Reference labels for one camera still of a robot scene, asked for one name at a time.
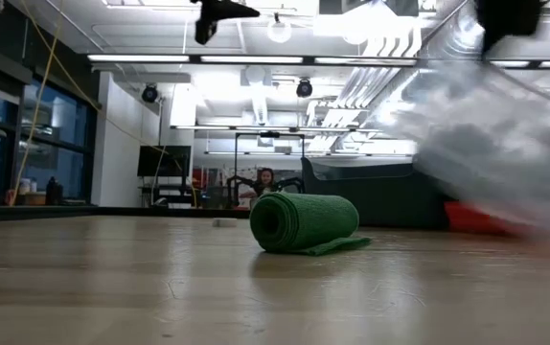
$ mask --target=red mat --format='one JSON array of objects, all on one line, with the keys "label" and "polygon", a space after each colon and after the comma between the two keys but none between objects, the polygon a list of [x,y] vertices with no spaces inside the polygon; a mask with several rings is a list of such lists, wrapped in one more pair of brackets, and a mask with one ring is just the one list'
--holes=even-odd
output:
[{"label": "red mat", "polygon": [[519,229],[460,202],[446,202],[449,230],[489,235],[519,235]]}]

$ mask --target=rolled yoga mat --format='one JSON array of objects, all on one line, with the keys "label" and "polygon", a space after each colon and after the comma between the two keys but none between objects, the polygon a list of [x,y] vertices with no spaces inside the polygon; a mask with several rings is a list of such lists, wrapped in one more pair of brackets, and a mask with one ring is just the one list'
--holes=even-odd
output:
[{"label": "rolled yoga mat", "polygon": [[350,238],[358,228],[358,211],[341,196],[263,195],[252,209],[249,223],[258,244],[271,253],[319,256],[371,241]]}]

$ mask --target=black television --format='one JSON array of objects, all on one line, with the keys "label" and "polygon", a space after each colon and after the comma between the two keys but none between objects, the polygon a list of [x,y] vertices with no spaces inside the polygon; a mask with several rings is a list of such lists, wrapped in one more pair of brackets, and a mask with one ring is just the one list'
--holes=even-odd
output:
[{"label": "black television", "polygon": [[[142,146],[139,153],[139,168],[137,176],[140,177],[182,177],[190,171],[190,157],[192,148],[189,146],[150,147]],[[158,162],[162,157],[160,168]]]}]

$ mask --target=person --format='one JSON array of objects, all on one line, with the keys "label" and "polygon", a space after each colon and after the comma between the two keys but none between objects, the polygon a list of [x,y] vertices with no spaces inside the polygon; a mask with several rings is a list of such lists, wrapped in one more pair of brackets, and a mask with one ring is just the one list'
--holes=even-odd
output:
[{"label": "person", "polygon": [[264,168],[258,171],[258,180],[254,183],[253,191],[245,192],[239,197],[258,197],[264,193],[270,193],[275,183],[275,173],[270,168]]}]

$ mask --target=yellow rope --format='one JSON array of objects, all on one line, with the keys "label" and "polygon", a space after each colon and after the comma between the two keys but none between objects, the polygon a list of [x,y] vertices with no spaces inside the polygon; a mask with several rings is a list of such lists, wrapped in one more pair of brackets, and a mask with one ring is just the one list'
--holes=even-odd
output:
[{"label": "yellow rope", "polygon": [[38,116],[38,109],[41,106],[41,100],[43,98],[43,91],[45,90],[45,84],[49,78],[49,72],[52,68],[52,62],[54,61],[54,50],[57,45],[57,38],[60,33],[60,27],[62,26],[62,8],[64,6],[64,0],[60,0],[60,12],[57,15],[57,26],[56,32],[54,34],[54,42],[52,43],[52,49],[49,54],[49,59],[47,60],[47,67],[45,68],[45,75],[43,76],[43,83],[41,84],[40,89],[38,90],[38,97],[36,98],[36,105],[34,106],[34,115],[33,115],[33,125],[30,127],[30,134],[26,140],[26,151],[24,152],[24,158],[22,158],[22,164],[19,166],[19,171],[17,172],[17,178],[15,181],[15,189],[11,197],[11,206],[15,206],[15,201],[17,200],[17,193],[19,191],[19,184],[22,179],[22,173],[26,167],[26,161],[28,160],[28,153],[30,152],[30,143],[33,141],[34,128],[36,127],[36,117]]},{"label": "yellow rope", "polygon": [[[110,119],[108,119],[106,117],[106,114],[103,114],[101,112],[101,110],[96,106],[96,102],[94,102],[89,96],[87,96],[87,94],[83,91],[83,89],[77,84],[77,82],[75,81],[75,79],[71,76],[71,74],[68,72],[68,70],[64,67],[64,65],[62,64],[62,62],[59,60],[59,58],[57,58],[57,55],[56,53],[54,52],[54,48],[55,48],[55,45],[54,46],[50,46],[49,43],[47,42],[47,39],[45,38],[45,36],[43,35],[43,32],[40,30],[40,28],[38,27],[38,24],[36,23],[36,19],[34,18],[33,14],[31,13],[28,5],[26,4],[26,0],[21,0],[21,3],[22,3],[22,6],[24,8],[24,11],[26,11],[26,14],[28,15],[28,17],[30,18],[31,22],[33,23],[33,27],[34,29],[36,30],[36,33],[39,35],[39,37],[41,38],[41,41],[43,42],[43,44],[45,45],[45,47],[47,47],[47,49],[50,51],[50,58],[53,57],[54,60],[56,61],[57,65],[60,67],[60,69],[62,70],[62,72],[64,73],[64,75],[66,76],[66,78],[68,78],[68,80],[73,84],[73,86],[80,92],[80,94],[83,96],[84,99],[87,100],[87,102],[90,104],[90,106],[92,106],[92,108],[94,108],[94,110],[96,111],[96,113],[100,116],[103,116],[103,118],[109,122],[110,124],[112,124],[114,127],[116,127],[117,129],[119,129],[122,133],[126,134],[127,136],[129,136],[130,138],[138,141],[139,143],[145,145],[145,146],[149,146],[150,148],[154,149],[154,150],[157,150],[157,151],[160,151],[162,152],[163,154],[169,154],[168,152],[166,152],[165,150],[163,149],[160,149],[154,145],[150,145],[148,143],[146,143],[145,141],[143,141],[142,138],[139,138],[139,137],[136,137],[134,136],[132,133],[124,130],[123,128],[121,128],[120,126],[118,126],[116,123],[114,123],[113,121],[111,121]],[[60,7],[60,17],[62,17],[62,7]],[[180,171],[183,171],[181,169],[181,166],[179,165],[179,163],[175,160],[174,161],[175,164],[177,165],[177,168],[180,170]],[[195,207],[198,207],[198,203],[196,202],[196,190],[195,190],[195,187],[192,183],[193,179],[191,178],[190,179],[190,188],[192,189],[192,194],[193,194],[193,197],[194,197],[194,201],[195,201]],[[15,194],[17,194],[17,190],[18,190],[18,186],[19,184],[17,184],[17,187],[15,189]]]}]

